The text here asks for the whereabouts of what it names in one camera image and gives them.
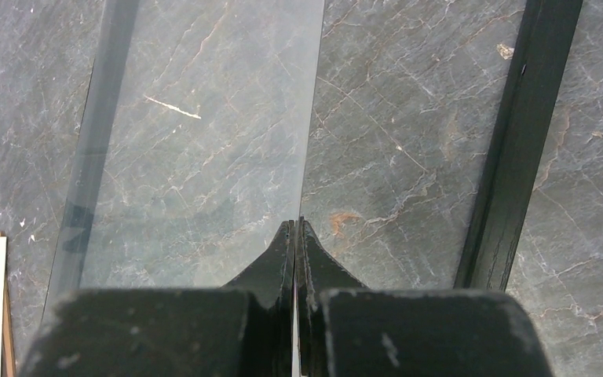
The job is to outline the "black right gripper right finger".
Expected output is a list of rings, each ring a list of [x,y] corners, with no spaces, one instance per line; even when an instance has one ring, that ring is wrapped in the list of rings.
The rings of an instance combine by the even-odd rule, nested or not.
[[[474,289],[374,290],[295,233],[301,373],[305,376],[550,376],[527,313]]]

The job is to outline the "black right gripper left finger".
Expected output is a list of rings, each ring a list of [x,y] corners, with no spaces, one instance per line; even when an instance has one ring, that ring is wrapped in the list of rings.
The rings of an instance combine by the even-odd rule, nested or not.
[[[294,223],[221,287],[87,289],[63,300],[23,376],[280,376],[291,369]]]

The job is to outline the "clear acrylic sheet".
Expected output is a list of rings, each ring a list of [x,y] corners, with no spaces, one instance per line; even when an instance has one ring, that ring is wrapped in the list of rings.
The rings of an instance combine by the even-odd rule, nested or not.
[[[108,1],[42,319],[217,287],[299,215],[322,1]]]

